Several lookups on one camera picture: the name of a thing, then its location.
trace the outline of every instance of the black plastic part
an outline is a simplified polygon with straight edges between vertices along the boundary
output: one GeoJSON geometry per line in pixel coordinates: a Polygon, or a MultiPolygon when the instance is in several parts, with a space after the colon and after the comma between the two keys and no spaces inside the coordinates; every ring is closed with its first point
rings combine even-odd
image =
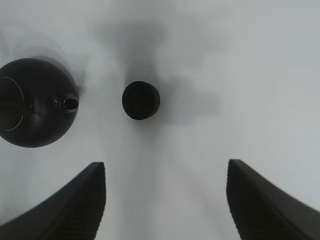
{"type": "Polygon", "coordinates": [[[241,160],[230,160],[227,201],[242,240],[320,240],[320,213],[241,160]]]}
{"type": "Polygon", "coordinates": [[[56,65],[23,58],[0,69],[0,101],[0,136],[21,147],[36,148],[68,131],[79,95],[73,80],[56,65]]]}
{"type": "Polygon", "coordinates": [[[134,81],[123,92],[122,106],[130,118],[144,120],[152,117],[158,111],[160,95],[151,84],[134,81]]]}
{"type": "Polygon", "coordinates": [[[0,239],[93,240],[105,204],[105,167],[94,162],[46,201],[2,225],[0,239]]]}

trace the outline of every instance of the black spherical object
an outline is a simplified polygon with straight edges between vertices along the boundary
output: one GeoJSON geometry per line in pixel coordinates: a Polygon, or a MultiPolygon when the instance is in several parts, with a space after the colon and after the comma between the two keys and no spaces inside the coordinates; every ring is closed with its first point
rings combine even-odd
{"type": "Polygon", "coordinates": [[[12,144],[37,148],[57,141],[78,105],[73,80],[50,62],[23,58],[0,69],[0,136],[12,144]]]}

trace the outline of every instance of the black knob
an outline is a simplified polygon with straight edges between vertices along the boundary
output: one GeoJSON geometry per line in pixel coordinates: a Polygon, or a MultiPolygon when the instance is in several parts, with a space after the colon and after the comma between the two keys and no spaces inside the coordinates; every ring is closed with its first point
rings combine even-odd
{"type": "Polygon", "coordinates": [[[134,81],[123,92],[122,106],[130,118],[144,120],[152,117],[158,111],[160,95],[151,84],[134,81]]]}

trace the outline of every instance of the black circular hole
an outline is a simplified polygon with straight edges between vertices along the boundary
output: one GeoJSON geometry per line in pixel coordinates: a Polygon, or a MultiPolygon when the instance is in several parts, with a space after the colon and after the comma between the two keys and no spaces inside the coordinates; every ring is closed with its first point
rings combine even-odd
{"type": "Polygon", "coordinates": [[[76,99],[69,98],[64,101],[63,106],[68,110],[75,110],[79,106],[79,102],[76,99]]]}

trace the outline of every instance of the circular opening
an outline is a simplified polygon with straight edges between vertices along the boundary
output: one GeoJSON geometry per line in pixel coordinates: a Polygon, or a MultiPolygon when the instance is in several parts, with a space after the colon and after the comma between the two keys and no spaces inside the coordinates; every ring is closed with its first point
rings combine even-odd
{"type": "Polygon", "coordinates": [[[76,99],[69,98],[64,101],[63,105],[68,110],[75,110],[78,108],[79,102],[76,99]]]}

